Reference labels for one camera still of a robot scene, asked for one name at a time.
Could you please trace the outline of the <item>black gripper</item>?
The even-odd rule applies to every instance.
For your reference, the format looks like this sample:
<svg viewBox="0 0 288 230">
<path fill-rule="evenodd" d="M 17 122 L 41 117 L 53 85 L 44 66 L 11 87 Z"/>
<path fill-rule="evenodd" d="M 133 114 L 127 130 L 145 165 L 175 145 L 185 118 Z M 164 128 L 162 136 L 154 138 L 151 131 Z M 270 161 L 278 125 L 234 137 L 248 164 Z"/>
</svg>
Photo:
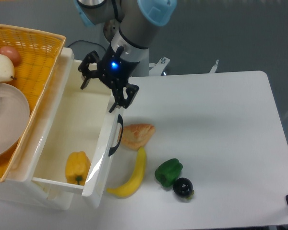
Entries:
<svg viewBox="0 0 288 230">
<path fill-rule="evenodd" d="M 128 80 L 131 73 L 135 70 L 139 62 L 130 62 L 124 60 L 125 47 L 119 46 L 116 51 L 109 46 L 105 55 L 100 60 L 96 51 L 88 53 L 78 67 L 78 71 L 82 74 L 83 83 L 81 90 L 88 86 L 91 79 L 99 79 L 108 88 L 112 90 L 115 102 L 109 109 L 112 113 L 115 108 L 127 109 L 133 102 L 139 87 L 129 84 Z M 90 64 L 97 64 L 96 70 L 90 70 Z"/>
</svg>

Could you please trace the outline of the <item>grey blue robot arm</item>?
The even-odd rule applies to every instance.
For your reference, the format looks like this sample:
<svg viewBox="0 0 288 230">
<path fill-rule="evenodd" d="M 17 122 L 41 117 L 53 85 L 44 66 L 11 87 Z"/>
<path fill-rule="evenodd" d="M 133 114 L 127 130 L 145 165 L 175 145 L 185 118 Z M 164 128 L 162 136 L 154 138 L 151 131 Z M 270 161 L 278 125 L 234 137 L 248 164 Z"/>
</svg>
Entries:
<svg viewBox="0 0 288 230">
<path fill-rule="evenodd" d="M 103 57 L 96 51 L 88 53 L 78 70 L 82 73 L 81 89 L 91 79 L 99 79 L 112 91 L 114 104 L 128 108 L 139 87 L 129 83 L 138 64 L 145 58 L 161 27 L 174 12 L 175 0 L 76 0 L 74 2 L 85 25 L 97 25 L 110 20 L 119 22 Z"/>
</svg>

